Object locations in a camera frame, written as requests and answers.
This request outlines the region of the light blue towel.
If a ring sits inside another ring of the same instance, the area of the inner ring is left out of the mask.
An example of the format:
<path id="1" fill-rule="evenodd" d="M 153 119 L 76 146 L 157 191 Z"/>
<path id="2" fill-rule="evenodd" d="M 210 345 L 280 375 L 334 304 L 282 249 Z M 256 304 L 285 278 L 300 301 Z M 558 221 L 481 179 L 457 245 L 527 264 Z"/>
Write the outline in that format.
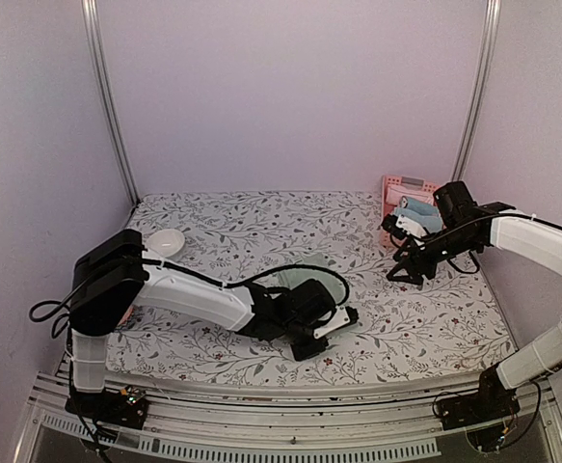
<path id="1" fill-rule="evenodd" d="M 428 232 L 440 232 L 443 228 L 443 222 L 439 215 L 421 215 L 402 207 L 396 207 L 392 214 L 399 219 L 415 222 Z"/>

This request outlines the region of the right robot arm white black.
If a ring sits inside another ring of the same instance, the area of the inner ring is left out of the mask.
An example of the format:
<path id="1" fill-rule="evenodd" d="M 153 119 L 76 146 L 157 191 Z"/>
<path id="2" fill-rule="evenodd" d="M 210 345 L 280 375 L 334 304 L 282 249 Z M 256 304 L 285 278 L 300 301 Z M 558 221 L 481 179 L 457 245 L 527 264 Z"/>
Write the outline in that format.
<path id="1" fill-rule="evenodd" d="M 509 204 L 479 204 L 461 181 L 434 193 L 442 228 L 429 230 L 403 199 L 382 223 L 400 240 L 388 272 L 391 282 L 415 286 L 435 277 L 442 262 L 494 249 L 489 282 L 522 347 L 483 371 L 470 412 L 480 421 L 504 409 L 519 386 L 562 368 L 562 226 Z"/>

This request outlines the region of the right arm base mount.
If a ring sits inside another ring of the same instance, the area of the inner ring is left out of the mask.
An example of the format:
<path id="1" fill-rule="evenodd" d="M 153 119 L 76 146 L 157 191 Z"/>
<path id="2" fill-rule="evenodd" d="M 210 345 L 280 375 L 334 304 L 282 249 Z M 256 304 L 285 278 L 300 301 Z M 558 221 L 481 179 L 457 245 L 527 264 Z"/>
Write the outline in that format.
<path id="1" fill-rule="evenodd" d="M 516 415 L 521 407 L 516 390 L 480 385 L 471 394 L 445 393 L 432 404 L 433 414 L 444 430 L 472 426 Z"/>

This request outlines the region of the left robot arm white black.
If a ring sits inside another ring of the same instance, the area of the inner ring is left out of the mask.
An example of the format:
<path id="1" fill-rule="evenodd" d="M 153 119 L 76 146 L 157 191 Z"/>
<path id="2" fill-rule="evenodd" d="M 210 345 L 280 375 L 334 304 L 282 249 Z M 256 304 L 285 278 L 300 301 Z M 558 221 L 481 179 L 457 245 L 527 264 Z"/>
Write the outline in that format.
<path id="1" fill-rule="evenodd" d="M 38 302 L 28 316 L 35 323 L 65 323 L 54 325 L 52 334 L 70 335 L 70 402 L 105 419 L 116 408 L 105 389 L 108 338 L 134 307 L 186 314 L 251 339 L 285 338 L 297 361 L 323 352 L 327 336 L 353 321 L 344 307 L 350 290 L 334 299 L 313 278 L 293 288 L 260 284 L 279 271 L 223 282 L 162 257 L 145 246 L 140 232 L 125 229 L 76 262 L 70 293 Z"/>

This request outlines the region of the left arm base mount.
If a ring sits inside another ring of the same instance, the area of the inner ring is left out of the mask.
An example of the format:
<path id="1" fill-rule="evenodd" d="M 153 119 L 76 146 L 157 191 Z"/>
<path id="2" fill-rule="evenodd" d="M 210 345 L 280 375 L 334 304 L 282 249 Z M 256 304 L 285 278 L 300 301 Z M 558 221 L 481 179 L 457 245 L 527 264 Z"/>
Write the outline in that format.
<path id="1" fill-rule="evenodd" d="M 65 409 L 93 423 L 142 430 L 148 406 L 146 392 L 134 386 L 126 386 L 117 392 L 104 389 L 100 393 L 78 392 L 71 387 Z"/>

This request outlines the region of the green towel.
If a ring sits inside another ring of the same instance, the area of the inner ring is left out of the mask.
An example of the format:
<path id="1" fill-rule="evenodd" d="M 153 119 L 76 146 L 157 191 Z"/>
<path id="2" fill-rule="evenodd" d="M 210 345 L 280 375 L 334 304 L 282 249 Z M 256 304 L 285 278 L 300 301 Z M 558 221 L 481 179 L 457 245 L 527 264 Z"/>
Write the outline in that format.
<path id="1" fill-rule="evenodd" d="M 316 329 L 347 307 L 351 289 L 337 272 L 315 264 L 289 264 L 278 276 L 281 287 L 289 289 L 295 301 L 297 319 L 309 329 Z"/>

